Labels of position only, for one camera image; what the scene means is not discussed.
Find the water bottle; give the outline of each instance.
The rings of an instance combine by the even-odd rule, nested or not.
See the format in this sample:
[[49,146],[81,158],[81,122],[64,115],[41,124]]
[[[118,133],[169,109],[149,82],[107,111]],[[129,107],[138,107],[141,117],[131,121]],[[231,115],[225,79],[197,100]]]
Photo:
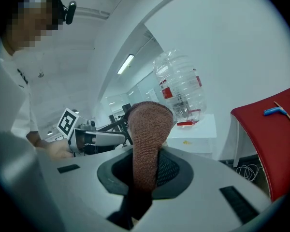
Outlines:
[[154,73],[178,126],[192,126],[204,117],[206,101],[200,77],[188,56],[173,49],[153,62]]

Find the fluorescent light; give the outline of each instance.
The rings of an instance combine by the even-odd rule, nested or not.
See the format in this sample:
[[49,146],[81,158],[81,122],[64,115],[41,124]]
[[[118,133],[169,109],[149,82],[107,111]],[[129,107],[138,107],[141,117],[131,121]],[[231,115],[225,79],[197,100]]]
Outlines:
[[119,71],[117,72],[117,74],[122,74],[123,71],[125,70],[125,68],[130,64],[130,62],[132,61],[133,58],[134,58],[134,55],[133,54],[129,54],[129,56],[127,57],[126,61],[121,66],[121,68],[119,69]]

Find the black slot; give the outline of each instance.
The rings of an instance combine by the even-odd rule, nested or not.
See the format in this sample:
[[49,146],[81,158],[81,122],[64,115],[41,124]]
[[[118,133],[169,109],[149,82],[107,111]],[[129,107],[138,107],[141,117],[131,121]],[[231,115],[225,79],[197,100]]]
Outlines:
[[234,186],[220,188],[219,190],[243,224],[251,221],[259,214]]
[[68,172],[68,171],[72,171],[72,170],[75,170],[75,169],[78,169],[80,168],[80,166],[76,165],[76,164],[72,164],[72,165],[69,165],[69,166],[65,166],[65,167],[61,167],[61,168],[57,168],[59,173],[65,173],[65,172]]

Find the chair leg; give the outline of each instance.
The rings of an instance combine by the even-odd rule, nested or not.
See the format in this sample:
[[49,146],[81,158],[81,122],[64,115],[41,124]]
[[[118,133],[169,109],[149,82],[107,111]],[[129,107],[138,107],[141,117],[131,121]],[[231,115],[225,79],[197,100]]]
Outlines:
[[238,161],[241,157],[243,151],[243,137],[244,137],[244,130],[241,128],[240,123],[236,120],[237,123],[237,136],[236,136],[236,146],[235,146],[235,153],[234,153],[234,162],[233,167],[236,168],[238,165]]

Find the hand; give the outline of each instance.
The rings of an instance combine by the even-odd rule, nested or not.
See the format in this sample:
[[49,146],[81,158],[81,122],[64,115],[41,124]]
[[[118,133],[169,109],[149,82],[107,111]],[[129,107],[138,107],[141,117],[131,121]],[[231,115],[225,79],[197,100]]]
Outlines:
[[52,160],[73,157],[66,139],[48,143],[45,149]]

